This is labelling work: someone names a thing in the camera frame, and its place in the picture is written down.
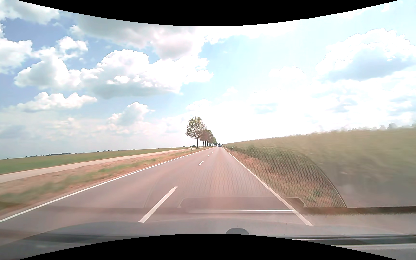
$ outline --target green field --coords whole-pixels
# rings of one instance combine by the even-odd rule
[[[342,182],[355,179],[385,182],[398,177],[416,179],[416,127],[339,130],[224,145],[228,149],[234,147],[234,150],[235,147],[249,146],[297,151],[319,165],[327,175]]]
[[[38,156],[28,158],[15,158],[0,160],[0,174],[8,174],[26,170],[40,169],[64,164],[81,163],[100,159],[108,159],[122,156],[133,156],[155,152],[162,152],[176,149],[186,149],[188,147],[177,148],[157,148],[157,149],[141,149],[141,150],[124,150],[95,152],[83,154],[70,154],[58,156]]]
[[[245,152],[248,150],[283,149],[304,155],[329,178],[348,207],[416,205],[416,126],[339,130],[228,143],[224,147],[228,150],[233,147],[234,152],[243,154],[249,154]],[[283,156],[277,168],[273,163],[277,158],[260,152],[253,155],[270,164],[271,176],[294,165],[290,158]],[[296,185],[288,187],[287,191],[312,186],[309,180],[315,185],[322,183],[307,178],[305,167],[294,167],[288,172],[302,178],[296,178],[300,181],[295,181]],[[268,182],[268,178],[263,176],[263,181],[270,186],[291,185],[286,179]]]

